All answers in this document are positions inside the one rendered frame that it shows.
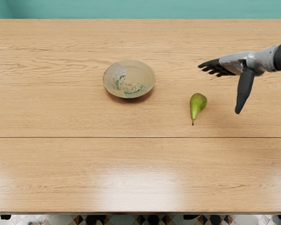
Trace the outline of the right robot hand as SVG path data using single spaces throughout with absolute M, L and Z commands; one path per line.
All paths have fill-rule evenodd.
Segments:
M 256 76 L 265 72 L 275 72 L 274 54 L 278 47 L 271 46 L 259 52 L 246 51 L 221 56 L 198 65 L 202 71 L 211 75 L 238 75 L 237 103 L 235 113 L 239 114 L 250 96 L 253 81 Z

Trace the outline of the beige patterned plate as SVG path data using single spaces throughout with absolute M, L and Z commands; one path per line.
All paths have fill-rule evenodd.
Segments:
M 110 65 L 103 75 L 104 87 L 120 98 L 138 98 L 155 85 L 155 73 L 139 60 L 121 60 Z

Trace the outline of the green pear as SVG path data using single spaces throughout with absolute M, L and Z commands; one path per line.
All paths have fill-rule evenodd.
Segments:
M 207 98 L 201 93 L 195 93 L 190 98 L 190 111 L 192 118 L 192 125 L 194 125 L 194 121 L 196 120 L 199 112 L 204 109 L 207 105 Z

